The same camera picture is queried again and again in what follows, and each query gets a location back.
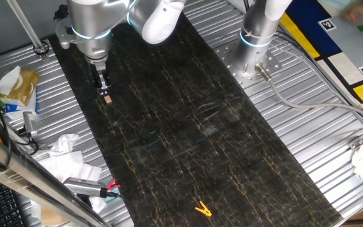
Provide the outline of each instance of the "table surface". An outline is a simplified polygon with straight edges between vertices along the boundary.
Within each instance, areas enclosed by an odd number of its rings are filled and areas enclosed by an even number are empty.
[[[341,216],[182,16],[148,45],[113,30],[113,103],[75,46],[50,43],[136,226],[332,226]],[[212,213],[196,211],[202,201]]]

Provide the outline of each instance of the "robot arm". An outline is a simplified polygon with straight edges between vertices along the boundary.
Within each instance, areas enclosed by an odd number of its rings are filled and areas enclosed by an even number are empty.
[[[146,42],[161,43],[175,29],[186,1],[67,0],[69,17],[59,22],[55,32],[62,48],[68,49],[71,43],[77,45],[92,65],[90,73],[100,94],[106,95],[110,85],[105,62],[112,47],[111,29],[126,18]]]

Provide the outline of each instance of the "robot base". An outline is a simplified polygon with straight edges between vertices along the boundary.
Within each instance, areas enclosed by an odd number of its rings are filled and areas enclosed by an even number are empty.
[[[253,69],[247,69],[245,73],[243,72],[243,67],[242,69],[235,69],[233,67],[234,62],[231,62],[229,54],[231,53],[233,48],[236,48],[238,46],[238,42],[240,42],[240,40],[233,40],[232,42],[229,42],[227,44],[218,47],[216,49],[216,54],[225,64],[225,66],[229,69],[229,71],[232,73],[232,75],[235,77],[235,79],[238,81],[241,87],[246,88],[248,85],[252,83],[255,83],[259,80],[263,80],[263,78],[260,75],[260,73],[255,72],[254,65]],[[280,62],[274,57],[274,55],[269,50],[266,53],[266,58],[265,62],[263,63],[263,66],[265,70],[270,74],[275,74],[276,72],[282,69]]]

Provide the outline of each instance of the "metal frame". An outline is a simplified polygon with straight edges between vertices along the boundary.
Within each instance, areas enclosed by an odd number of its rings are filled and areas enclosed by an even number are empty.
[[[0,163],[5,163],[7,158],[8,148],[0,143]],[[0,172],[0,182],[78,226],[109,227],[97,213],[33,161],[32,157],[17,149],[12,149],[7,170]]]
[[[23,29],[25,29],[26,33],[28,34],[30,40],[32,41],[33,45],[37,50],[45,51],[44,46],[40,39],[38,39],[34,29],[30,25],[28,19],[26,18],[25,14],[23,13],[22,9],[20,8],[18,2],[16,0],[6,0],[11,7],[12,11],[15,13],[16,17],[18,18],[19,22],[22,24]],[[49,56],[47,54],[41,55],[43,60],[47,60]]]

